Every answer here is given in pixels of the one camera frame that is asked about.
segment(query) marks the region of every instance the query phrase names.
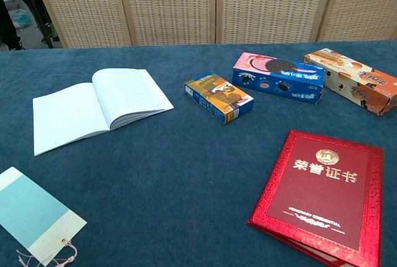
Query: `snack box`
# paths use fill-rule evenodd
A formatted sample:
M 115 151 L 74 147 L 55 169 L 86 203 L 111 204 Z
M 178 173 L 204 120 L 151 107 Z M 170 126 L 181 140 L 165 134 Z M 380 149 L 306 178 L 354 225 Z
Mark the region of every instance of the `snack box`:
M 185 93 L 226 124 L 252 109 L 254 99 L 210 72 L 185 82 Z
M 382 115 L 397 106 L 397 78 L 324 48 L 303 61 L 326 69 L 325 86 L 368 111 Z
M 323 93 L 324 74 L 318 66 L 244 52 L 233 68 L 232 83 L 316 104 Z

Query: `wicker screen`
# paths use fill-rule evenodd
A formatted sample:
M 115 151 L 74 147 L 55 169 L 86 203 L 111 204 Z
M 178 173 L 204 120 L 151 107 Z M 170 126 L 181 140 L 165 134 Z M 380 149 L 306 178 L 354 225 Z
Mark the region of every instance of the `wicker screen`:
M 397 0 L 329 0 L 318 40 L 395 37 Z
M 131 45 L 121 0 L 43 0 L 64 47 Z
M 215 0 L 123 0 L 134 45 L 215 42 Z
M 315 41 L 326 0 L 217 0 L 216 42 Z

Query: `table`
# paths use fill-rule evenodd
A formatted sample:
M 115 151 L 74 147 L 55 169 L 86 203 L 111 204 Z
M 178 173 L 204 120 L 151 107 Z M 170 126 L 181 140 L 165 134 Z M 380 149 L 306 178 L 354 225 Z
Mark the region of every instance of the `table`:
M 0 172 L 15 166 L 88 221 L 73 266 L 320 266 L 246 225 L 287 132 L 376 145 L 385 151 L 381 259 L 395 266 L 397 109 L 378 117 L 328 89 L 316 105 L 247 89 L 253 110 L 222 125 L 184 94 L 184 81 L 207 71 L 231 81 L 242 52 L 302 60 L 324 47 L 397 75 L 397 41 L 0 53 Z M 175 108 L 34 157 L 32 98 L 102 68 L 147 69 Z M 18 266 L 22 247 L 2 227 L 0 240 L 0 265 Z

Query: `tag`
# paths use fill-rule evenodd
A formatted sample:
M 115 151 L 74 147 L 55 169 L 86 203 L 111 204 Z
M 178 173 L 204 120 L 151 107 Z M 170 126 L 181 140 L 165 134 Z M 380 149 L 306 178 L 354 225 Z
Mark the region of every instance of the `tag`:
M 14 167 L 0 174 L 0 225 L 42 265 L 86 224 Z

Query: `notebook page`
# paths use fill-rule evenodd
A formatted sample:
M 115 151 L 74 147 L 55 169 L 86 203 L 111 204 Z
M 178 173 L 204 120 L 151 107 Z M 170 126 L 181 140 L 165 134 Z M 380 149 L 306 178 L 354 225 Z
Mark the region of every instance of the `notebook page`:
M 109 131 L 91 83 L 33 99 L 35 156 Z
M 107 68 L 94 73 L 92 83 L 109 127 L 119 117 L 169 109 L 169 101 L 146 70 Z

